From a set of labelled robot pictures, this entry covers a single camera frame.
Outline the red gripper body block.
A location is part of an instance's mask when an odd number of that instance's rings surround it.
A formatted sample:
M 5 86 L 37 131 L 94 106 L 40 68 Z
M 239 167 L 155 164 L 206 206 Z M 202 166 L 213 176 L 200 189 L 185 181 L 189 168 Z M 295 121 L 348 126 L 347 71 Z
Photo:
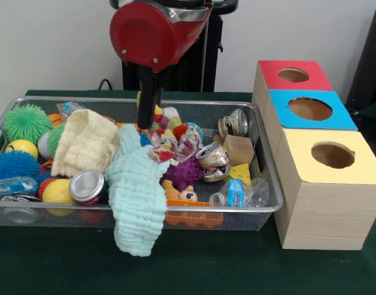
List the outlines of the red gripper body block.
M 212 1 L 118 1 L 110 23 L 114 51 L 154 72 L 175 65 L 199 39 Z

